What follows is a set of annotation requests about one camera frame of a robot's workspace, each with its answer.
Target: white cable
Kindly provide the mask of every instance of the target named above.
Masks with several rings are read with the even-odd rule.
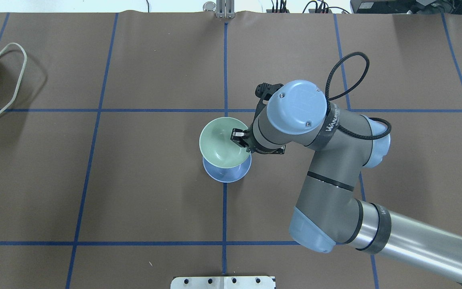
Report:
[[[24,51],[24,48],[14,42],[7,44],[7,46],[5,46],[5,48],[3,48],[2,51],[0,51],[0,56],[3,55],[8,50],[8,47],[11,45],[16,45],[21,49],[22,54],[24,55],[24,61],[22,62],[22,68],[20,69],[19,78],[17,80],[17,84],[15,85],[15,91],[13,93],[13,97],[10,100],[10,102],[8,102],[8,104],[0,110],[0,114],[2,114],[2,112],[4,112],[15,101],[15,98],[17,97],[17,92],[19,91],[20,81],[22,80],[22,75],[24,74],[24,68],[26,68],[26,62],[28,61],[28,55],[26,54],[26,51]]]

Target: robotic arm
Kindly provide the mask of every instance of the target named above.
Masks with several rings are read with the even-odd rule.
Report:
[[[347,55],[335,68],[354,55],[363,54]],[[291,141],[315,151],[290,223],[290,235],[299,244],[324,253],[338,242],[348,244],[462,285],[462,236],[354,199],[361,169],[377,166],[387,154],[391,126],[382,119],[341,110],[330,102],[336,99],[328,98],[335,70],[326,93],[305,80],[260,84],[253,123],[247,130],[235,128],[231,140],[260,154],[282,154]]]

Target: metal bracket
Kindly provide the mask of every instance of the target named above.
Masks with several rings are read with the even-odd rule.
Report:
[[[170,289],[275,289],[273,276],[177,277]]]
[[[235,0],[217,0],[217,18],[235,18]]]

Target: table surface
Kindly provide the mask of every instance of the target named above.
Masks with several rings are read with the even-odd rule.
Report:
[[[226,185],[205,173],[198,137],[216,117],[250,123],[257,84],[322,88],[342,55],[363,51],[369,74],[336,103],[393,131],[356,198],[462,235],[462,16],[0,13],[0,49],[9,42],[29,59],[0,117],[0,287],[168,288],[227,274],[279,288],[459,288],[348,246],[293,242],[310,150],[254,155]],[[21,61],[0,58],[0,108]],[[363,65],[346,62],[331,94]]]

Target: light blue joint cap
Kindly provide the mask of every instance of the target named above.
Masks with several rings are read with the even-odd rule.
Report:
[[[282,133],[300,135],[318,128],[326,117],[324,93],[307,80],[290,81],[272,95],[266,113]]]
[[[290,235],[295,242],[320,253],[329,253],[336,242],[313,223],[297,207],[290,222]]]
[[[378,135],[386,131],[386,126],[383,126],[379,122],[371,120],[366,116],[364,117],[370,124],[370,128],[372,129],[372,135]],[[368,162],[366,165],[364,165],[364,167],[373,168],[379,165],[383,161],[383,157],[387,155],[388,150],[390,150],[390,143],[390,135],[387,135],[380,139],[374,139],[374,141],[372,141],[372,153],[370,154],[370,159],[368,159]]]

